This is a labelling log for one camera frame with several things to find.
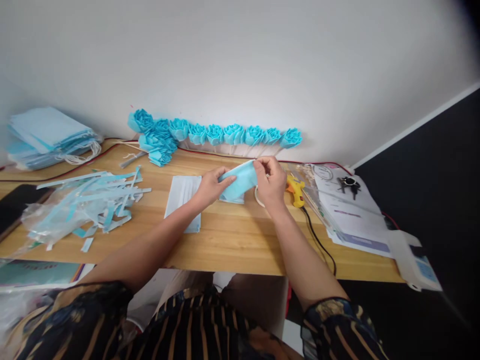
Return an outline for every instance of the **person's right hand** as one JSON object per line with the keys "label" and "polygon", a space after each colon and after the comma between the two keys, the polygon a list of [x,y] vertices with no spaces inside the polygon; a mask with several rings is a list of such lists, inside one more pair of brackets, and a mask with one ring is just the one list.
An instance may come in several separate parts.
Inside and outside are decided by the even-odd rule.
{"label": "person's right hand", "polygon": [[275,156],[262,156],[253,162],[258,179],[258,195],[266,209],[284,207],[287,173]]}

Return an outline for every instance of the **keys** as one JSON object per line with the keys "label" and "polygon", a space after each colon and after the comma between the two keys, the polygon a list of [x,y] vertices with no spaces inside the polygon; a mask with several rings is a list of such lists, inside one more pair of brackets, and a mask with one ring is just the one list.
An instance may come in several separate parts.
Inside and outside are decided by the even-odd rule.
{"label": "keys", "polygon": [[353,177],[337,177],[336,180],[340,184],[341,188],[338,190],[341,190],[342,193],[345,194],[345,188],[350,188],[351,193],[353,194],[353,200],[356,199],[357,194],[360,191],[360,184],[355,180]]}

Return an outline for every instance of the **blue paper flower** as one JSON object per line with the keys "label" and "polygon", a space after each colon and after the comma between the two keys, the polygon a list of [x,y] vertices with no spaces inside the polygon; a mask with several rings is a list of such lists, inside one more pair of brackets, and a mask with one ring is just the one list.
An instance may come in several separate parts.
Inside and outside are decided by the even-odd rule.
{"label": "blue paper flower", "polygon": [[137,110],[128,116],[128,126],[136,133],[143,134],[154,125],[154,118],[144,109]]}
{"label": "blue paper flower", "polygon": [[206,138],[213,146],[223,144],[224,130],[219,125],[209,125],[206,129]]}
{"label": "blue paper flower", "polygon": [[296,127],[288,129],[280,138],[280,146],[284,149],[297,147],[302,142],[302,133]]}
{"label": "blue paper flower", "polygon": [[245,131],[245,144],[257,146],[265,137],[265,130],[260,126],[249,126]]}
{"label": "blue paper flower", "polygon": [[190,124],[188,131],[188,138],[192,143],[195,145],[205,144],[205,140],[207,140],[207,130],[205,129],[205,126]]}
{"label": "blue paper flower", "polygon": [[167,119],[159,119],[153,122],[153,126],[149,130],[158,136],[167,137],[172,136],[169,129],[169,121]]}
{"label": "blue paper flower", "polygon": [[148,158],[152,164],[158,165],[159,167],[163,167],[172,161],[172,153],[166,151],[166,149],[157,149],[151,151],[148,154]]}
{"label": "blue paper flower", "polygon": [[223,128],[223,139],[229,145],[243,144],[245,141],[245,130],[238,124],[228,125]]}
{"label": "blue paper flower", "polygon": [[265,137],[263,138],[263,143],[265,145],[275,144],[282,136],[280,135],[280,130],[276,127],[271,127],[265,132]]}
{"label": "blue paper flower", "polygon": [[152,131],[147,134],[140,135],[138,138],[138,144],[140,145],[140,149],[146,152],[165,149],[172,154],[178,148],[177,141],[172,137],[172,135],[170,135],[170,133],[168,133],[168,136],[159,137]]}
{"label": "blue paper flower", "polygon": [[178,141],[185,140],[189,135],[189,122],[179,118],[170,120],[170,134]]}

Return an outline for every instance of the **striped sleeve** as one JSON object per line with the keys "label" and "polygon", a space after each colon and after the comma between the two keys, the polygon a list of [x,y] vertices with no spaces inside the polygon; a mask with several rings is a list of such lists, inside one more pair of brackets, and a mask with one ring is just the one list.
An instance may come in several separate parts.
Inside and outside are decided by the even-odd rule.
{"label": "striped sleeve", "polygon": [[362,307],[339,297],[306,311],[301,338],[306,359],[388,359]]}
{"label": "striped sleeve", "polygon": [[111,359],[132,292],[121,282],[81,284],[51,291],[48,305],[20,321],[9,343],[12,358]]}

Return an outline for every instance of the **smartphone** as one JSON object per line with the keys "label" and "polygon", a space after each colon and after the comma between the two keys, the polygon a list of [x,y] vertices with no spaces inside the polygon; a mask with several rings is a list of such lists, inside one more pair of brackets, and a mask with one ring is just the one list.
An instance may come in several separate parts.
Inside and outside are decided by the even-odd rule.
{"label": "smartphone", "polygon": [[29,204],[44,203],[54,192],[51,187],[37,190],[37,186],[22,184],[0,199],[0,243],[19,224]]}

